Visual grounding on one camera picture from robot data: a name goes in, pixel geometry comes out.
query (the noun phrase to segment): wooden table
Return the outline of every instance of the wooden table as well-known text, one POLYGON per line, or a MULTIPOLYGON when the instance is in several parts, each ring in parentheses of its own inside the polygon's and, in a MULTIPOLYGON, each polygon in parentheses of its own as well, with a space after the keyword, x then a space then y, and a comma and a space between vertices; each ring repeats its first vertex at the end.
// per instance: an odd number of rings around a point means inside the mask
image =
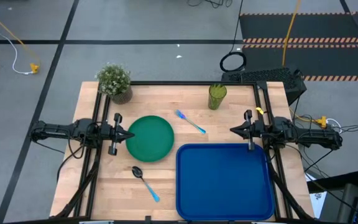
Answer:
MULTIPOLYGON (((97 93, 97 82, 83 82, 78 98, 74 119, 91 118, 97 93)), ((229 131, 229 128, 244 122, 245 110, 251 109, 256 119, 254 92, 251 86, 227 86, 227 95, 218 110, 208 109, 208 86, 153 85, 132 86, 134 96, 125 105, 110 104, 109 121, 113 124, 114 113, 122 114, 121 126, 128 129, 138 118, 157 115, 166 119, 175 132, 175 144, 169 155, 158 162, 144 163, 134 159, 127 151, 125 142, 117 145, 117 156, 108 154, 111 142, 103 144, 101 163, 94 196, 92 219, 97 220, 144 220, 151 215, 152 220, 182 220, 175 207, 175 155, 180 146, 186 143, 239 143, 244 140, 229 131), (182 110, 197 125, 206 130, 201 134, 174 111, 182 110), (145 185, 134 178, 132 166, 139 166, 144 179, 160 196, 154 202, 145 185)), ((290 118, 287 99, 282 83, 268 83, 268 92, 274 116, 290 118)), ((263 94, 260 91, 262 104, 263 94)), ((78 142, 72 142, 73 148, 78 142)), ((303 209, 313 216, 308 188, 299 153, 290 147, 282 149, 283 169, 288 189, 303 209)), ((51 215, 55 215, 71 199, 78 188, 83 160, 71 158, 61 170, 57 184, 51 215)), ((285 216, 282 195, 277 189, 281 216, 285 216)), ((81 214, 85 214, 88 193, 85 192, 81 214)))

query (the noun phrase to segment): blue plastic tray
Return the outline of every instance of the blue plastic tray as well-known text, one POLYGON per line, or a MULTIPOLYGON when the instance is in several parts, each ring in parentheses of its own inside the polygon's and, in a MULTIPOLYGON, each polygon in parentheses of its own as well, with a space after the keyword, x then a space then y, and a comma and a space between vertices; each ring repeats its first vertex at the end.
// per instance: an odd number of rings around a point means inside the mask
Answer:
POLYGON ((177 211, 185 220, 266 220, 272 186, 263 149, 185 144, 177 152, 177 211))

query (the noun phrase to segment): metal spoon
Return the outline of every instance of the metal spoon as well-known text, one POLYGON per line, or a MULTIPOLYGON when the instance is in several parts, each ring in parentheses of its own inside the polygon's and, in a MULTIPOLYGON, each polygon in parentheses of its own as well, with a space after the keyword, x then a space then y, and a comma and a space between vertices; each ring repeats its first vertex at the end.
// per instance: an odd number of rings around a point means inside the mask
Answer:
POLYGON ((132 167, 132 173, 134 174, 134 176, 135 176, 136 178, 140 178, 140 179, 143 180, 143 183, 146 185, 146 187, 148 188, 148 190, 149 190, 150 193, 152 194, 154 200, 155 200, 156 202, 159 202, 159 201, 160 201, 160 197, 152 190, 152 188, 147 184, 147 182, 144 181, 142 170, 141 170, 139 167, 137 167, 137 166, 133 166, 133 167, 132 167))

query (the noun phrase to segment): green glass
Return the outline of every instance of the green glass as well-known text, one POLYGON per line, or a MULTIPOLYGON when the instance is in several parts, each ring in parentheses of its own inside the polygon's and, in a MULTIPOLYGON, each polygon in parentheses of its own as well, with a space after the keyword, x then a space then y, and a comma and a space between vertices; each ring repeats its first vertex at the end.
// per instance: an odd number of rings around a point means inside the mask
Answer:
POLYGON ((223 98, 226 96, 227 89, 224 85, 213 84, 209 87, 208 107, 211 110, 216 110, 222 103, 223 98))

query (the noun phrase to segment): green leaves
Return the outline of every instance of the green leaves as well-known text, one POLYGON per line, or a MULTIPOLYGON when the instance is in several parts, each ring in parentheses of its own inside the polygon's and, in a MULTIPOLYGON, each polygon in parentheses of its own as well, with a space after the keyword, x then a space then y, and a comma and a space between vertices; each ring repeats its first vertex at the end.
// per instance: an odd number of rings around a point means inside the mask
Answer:
POLYGON ((120 65, 107 64, 96 74, 96 78, 100 82, 99 92, 106 95, 124 93, 131 84, 130 74, 130 72, 125 71, 120 65))

